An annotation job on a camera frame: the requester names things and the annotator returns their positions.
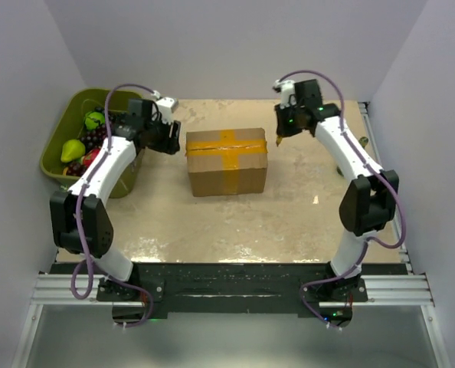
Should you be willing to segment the taped cardboard express box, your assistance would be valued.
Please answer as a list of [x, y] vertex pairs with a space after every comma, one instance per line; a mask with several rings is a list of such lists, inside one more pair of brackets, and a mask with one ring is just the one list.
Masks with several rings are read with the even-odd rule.
[[267, 141], [261, 127], [186, 133], [185, 156], [194, 197], [262, 193]]

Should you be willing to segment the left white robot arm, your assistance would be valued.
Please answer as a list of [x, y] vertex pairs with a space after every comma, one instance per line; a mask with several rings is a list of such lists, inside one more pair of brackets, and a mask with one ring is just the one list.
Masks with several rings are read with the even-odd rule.
[[115, 278], [113, 290], [125, 301], [139, 296], [141, 282], [132, 276], [133, 263], [112, 248], [114, 232], [106, 203], [125, 169], [144, 149], [169, 155], [179, 151], [181, 124], [173, 117], [177, 107], [172, 97], [129, 100], [125, 113], [105, 120], [101, 149], [84, 174], [50, 200], [55, 245], [83, 255], [90, 267], [98, 266]]

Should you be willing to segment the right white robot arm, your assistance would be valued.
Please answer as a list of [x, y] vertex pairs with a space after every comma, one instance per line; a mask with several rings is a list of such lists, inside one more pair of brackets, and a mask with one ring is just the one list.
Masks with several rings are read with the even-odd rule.
[[339, 205], [344, 232], [323, 283], [327, 298], [341, 301], [351, 291], [348, 279], [361, 272], [369, 242], [379, 242], [377, 234], [394, 218], [399, 178], [395, 171], [383, 170], [362, 148], [345, 121], [345, 105], [323, 102], [317, 80], [280, 79], [273, 89], [280, 94], [274, 107], [277, 141], [309, 132], [336, 161], [348, 183]]

